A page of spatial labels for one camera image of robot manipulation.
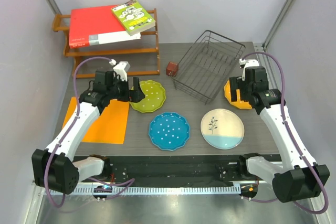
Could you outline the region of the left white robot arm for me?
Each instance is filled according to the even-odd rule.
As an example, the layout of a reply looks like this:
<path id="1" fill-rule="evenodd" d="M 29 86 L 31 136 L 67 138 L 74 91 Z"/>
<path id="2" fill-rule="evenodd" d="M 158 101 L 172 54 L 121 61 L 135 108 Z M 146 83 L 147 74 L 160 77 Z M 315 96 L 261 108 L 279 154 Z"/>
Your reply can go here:
<path id="1" fill-rule="evenodd" d="M 139 78 L 133 78 L 133 88 L 129 89 L 128 81 L 115 71 L 96 71 L 95 79 L 80 95 L 74 113 L 58 136 L 44 150 L 36 149 L 32 154 L 35 184 L 69 195 L 79 182 L 90 177 L 107 181 L 112 174 L 109 158 L 90 155 L 75 162 L 75 152 L 112 100 L 138 103 L 144 98 Z"/>

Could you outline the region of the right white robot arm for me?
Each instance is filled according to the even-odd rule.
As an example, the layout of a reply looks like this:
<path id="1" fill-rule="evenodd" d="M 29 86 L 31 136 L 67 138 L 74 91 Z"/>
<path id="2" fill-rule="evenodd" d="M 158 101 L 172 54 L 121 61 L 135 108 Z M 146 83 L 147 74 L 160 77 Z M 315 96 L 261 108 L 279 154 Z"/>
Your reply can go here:
<path id="1" fill-rule="evenodd" d="M 257 176 L 272 185 L 281 202 L 318 197 L 330 172 L 317 164 L 296 131 L 278 89 L 270 89 L 264 67 L 247 67 L 240 77 L 229 79 L 232 101 L 248 102 L 264 121 L 278 148 L 282 165 L 257 153 L 240 157 L 237 173 L 242 179 Z"/>

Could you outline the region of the blue dotted plate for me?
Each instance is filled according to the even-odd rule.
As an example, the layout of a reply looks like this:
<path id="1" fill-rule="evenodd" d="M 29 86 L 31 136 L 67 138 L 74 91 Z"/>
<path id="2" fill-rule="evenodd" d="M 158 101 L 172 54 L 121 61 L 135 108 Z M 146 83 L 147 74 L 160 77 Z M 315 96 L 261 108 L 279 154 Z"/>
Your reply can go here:
<path id="1" fill-rule="evenodd" d="M 175 151 L 190 139 L 190 125 L 185 117 L 176 112 L 157 115 L 149 124 L 149 138 L 154 146 L 163 151 Z"/>

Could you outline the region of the black wire dish rack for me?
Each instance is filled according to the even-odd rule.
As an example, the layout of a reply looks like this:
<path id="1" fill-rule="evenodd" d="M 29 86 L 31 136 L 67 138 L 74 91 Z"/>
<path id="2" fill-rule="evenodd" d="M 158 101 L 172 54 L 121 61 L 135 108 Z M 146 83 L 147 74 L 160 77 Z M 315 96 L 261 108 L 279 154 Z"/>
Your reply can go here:
<path id="1" fill-rule="evenodd" d="M 174 87 L 204 104 L 211 103 L 237 67 L 244 44 L 205 30 L 173 70 Z"/>

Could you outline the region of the white blue leaf plate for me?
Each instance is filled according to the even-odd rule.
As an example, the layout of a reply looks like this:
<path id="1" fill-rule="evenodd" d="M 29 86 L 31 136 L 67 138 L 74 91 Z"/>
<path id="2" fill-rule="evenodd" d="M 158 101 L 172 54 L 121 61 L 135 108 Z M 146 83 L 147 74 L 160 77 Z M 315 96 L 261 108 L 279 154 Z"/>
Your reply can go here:
<path id="1" fill-rule="evenodd" d="M 238 146 L 245 133 L 242 120 L 227 109 L 208 111 L 201 120 L 200 129 L 204 140 L 220 150 L 229 150 Z"/>

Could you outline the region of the green dotted plate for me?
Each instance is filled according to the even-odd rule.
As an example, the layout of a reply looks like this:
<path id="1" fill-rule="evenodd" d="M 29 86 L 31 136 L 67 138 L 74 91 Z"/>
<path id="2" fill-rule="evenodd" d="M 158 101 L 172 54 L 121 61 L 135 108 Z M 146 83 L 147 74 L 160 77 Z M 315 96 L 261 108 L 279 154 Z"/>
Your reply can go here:
<path id="1" fill-rule="evenodd" d="M 151 113 L 163 106 L 166 100 L 165 89 L 153 80 L 140 81 L 140 87 L 145 98 L 139 103 L 130 102 L 132 108 L 141 113 Z"/>

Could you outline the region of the orange dotted plate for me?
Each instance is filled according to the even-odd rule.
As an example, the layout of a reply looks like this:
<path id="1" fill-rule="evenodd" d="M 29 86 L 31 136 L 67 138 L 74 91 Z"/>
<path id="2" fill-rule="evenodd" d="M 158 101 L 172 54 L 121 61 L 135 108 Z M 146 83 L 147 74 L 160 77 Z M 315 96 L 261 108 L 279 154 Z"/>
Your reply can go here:
<path id="1" fill-rule="evenodd" d="M 229 80 L 226 82 L 226 84 L 223 87 L 224 90 L 224 97 L 226 100 L 234 107 L 242 109 L 242 110 L 250 110 L 252 109 L 251 105 L 248 102 L 245 102 L 240 99 L 240 91 L 236 90 L 237 94 L 237 101 L 232 101 L 231 99 L 231 92 L 230 92 L 230 83 Z"/>

